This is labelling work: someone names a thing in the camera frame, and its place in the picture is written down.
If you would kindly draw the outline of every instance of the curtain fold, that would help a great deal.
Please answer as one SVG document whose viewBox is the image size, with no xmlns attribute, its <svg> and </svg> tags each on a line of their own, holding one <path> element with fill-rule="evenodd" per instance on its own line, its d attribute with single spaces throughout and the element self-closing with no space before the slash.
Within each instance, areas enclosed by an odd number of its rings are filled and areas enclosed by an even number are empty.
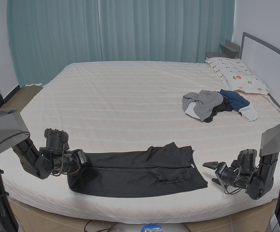
<svg viewBox="0 0 280 232">
<path fill-rule="evenodd" d="M 98 0 L 8 0 L 9 45 L 20 87 L 71 63 L 102 61 Z"/>
<path fill-rule="evenodd" d="M 234 0 L 99 0 L 104 61 L 204 62 L 231 40 Z"/>
</svg>

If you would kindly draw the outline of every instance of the white headboard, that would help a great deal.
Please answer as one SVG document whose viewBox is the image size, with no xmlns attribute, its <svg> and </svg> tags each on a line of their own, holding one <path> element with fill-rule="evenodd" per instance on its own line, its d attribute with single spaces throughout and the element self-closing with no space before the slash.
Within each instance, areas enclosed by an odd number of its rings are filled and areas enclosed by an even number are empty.
<svg viewBox="0 0 280 232">
<path fill-rule="evenodd" d="M 280 107 L 280 50 L 244 32 L 239 58 L 262 79 L 272 100 Z"/>
</svg>

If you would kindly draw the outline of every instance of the floral pillowcase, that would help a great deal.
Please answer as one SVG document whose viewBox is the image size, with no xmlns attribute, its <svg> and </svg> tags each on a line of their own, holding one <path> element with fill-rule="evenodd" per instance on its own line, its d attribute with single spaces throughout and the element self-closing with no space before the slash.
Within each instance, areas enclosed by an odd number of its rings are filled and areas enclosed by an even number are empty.
<svg viewBox="0 0 280 232">
<path fill-rule="evenodd" d="M 219 75 L 228 90 L 267 95 L 264 82 L 240 60 L 232 58 L 209 58 L 205 60 Z"/>
</svg>

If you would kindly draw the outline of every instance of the white bedsheet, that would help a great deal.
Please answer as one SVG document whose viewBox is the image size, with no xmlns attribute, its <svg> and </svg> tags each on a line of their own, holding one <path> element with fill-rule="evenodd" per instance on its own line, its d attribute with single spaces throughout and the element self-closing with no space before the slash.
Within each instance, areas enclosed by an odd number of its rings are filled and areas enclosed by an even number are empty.
<svg viewBox="0 0 280 232">
<path fill-rule="evenodd" d="M 268 203 L 278 196 L 280 160 L 272 190 L 257 201 L 244 191 L 225 195 L 211 181 L 214 171 L 202 167 L 206 161 L 230 165 L 240 150 L 258 150 L 261 133 L 280 123 L 280 113 L 261 95 L 244 95 L 259 114 L 254 122 L 235 111 L 218 113 L 211 123 L 184 114 L 184 94 L 221 88 L 224 84 L 208 64 L 77 63 L 45 85 L 21 112 L 37 148 L 45 146 L 44 130 L 50 127 L 68 132 L 70 148 L 85 152 L 191 145 L 208 188 L 150 198 L 83 195 L 68 188 L 66 176 L 39 180 L 29 175 L 11 149 L 0 155 L 5 188 L 12 198 L 45 211 L 124 223 L 195 222 Z"/>
</svg>

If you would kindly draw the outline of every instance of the baseboard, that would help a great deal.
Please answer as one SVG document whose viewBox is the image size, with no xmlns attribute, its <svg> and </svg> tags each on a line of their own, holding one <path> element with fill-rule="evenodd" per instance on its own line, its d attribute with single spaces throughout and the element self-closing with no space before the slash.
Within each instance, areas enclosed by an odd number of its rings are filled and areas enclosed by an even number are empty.
<svg viewBox="0 0 280 232">
<path fill-rule="evenodd" d="M 5 98 L 5 104 L 20 90 L 20 85 L 16 86 Z"/>
</svg>

